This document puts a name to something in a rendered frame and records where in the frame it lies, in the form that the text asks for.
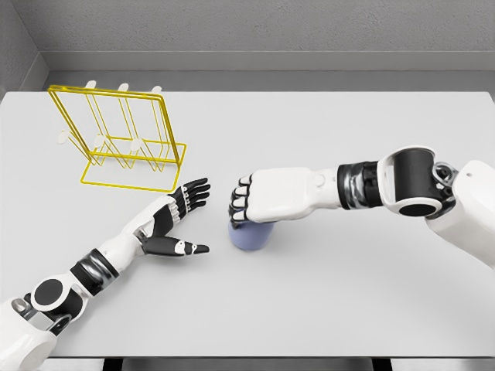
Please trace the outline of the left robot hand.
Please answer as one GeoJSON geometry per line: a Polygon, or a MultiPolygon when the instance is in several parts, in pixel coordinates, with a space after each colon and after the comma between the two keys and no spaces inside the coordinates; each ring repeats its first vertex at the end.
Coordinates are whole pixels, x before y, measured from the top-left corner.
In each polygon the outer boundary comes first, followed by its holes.
{"type": "Polygon", "coordinates": [[[207,178],[181,185],[175,192],[160,196],[148,205],[124,227],[123,232],[137,237],[145,254],[183,257],[208,253],[208,246],[179,240],[168,233],[188,213],[206,205],[209,189],[207,178]]]}

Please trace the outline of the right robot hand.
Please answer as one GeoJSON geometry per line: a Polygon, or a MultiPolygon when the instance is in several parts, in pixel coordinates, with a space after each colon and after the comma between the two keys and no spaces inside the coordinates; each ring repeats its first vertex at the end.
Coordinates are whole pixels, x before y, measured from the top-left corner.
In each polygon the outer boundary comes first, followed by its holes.
{"type": "Polygon", "coordinates": [[[231,194],[232,227],[244,222],[271,223],[299,220],[316,208],[317,192],[326,178],[308,168],[257,170],[239,179],[231,194]]]}

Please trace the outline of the lavender blue cup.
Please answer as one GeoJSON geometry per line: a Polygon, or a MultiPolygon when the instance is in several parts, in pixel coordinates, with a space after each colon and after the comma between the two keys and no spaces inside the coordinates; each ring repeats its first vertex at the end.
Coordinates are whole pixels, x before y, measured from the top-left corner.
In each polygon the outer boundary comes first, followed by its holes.
{"type": "Polygon", "coordinates": [[[234,246],[245,251],[260,250],[265,247],[272,235],[275,223],[243,222],[234,227],[228,224],[230,241],[234,246]]]}

